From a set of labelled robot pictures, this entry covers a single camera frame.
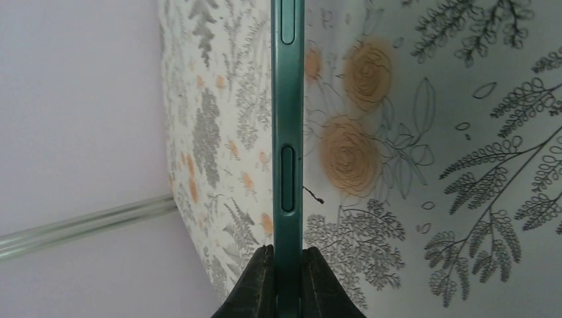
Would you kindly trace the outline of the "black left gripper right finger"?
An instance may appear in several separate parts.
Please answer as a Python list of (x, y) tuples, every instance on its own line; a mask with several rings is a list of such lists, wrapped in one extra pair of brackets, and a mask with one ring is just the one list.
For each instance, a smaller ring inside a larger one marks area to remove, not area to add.
[(303, 251), (301, 277), (303, 318), (365, 318), (318, 248)]

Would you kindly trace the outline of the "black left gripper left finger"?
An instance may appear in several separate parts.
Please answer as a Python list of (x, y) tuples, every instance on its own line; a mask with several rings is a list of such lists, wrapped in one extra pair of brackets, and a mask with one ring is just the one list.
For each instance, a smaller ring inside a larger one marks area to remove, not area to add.
[(274, 247), (270, 244), (256, 249), (212, 318), (273, 318), (275, 303)]

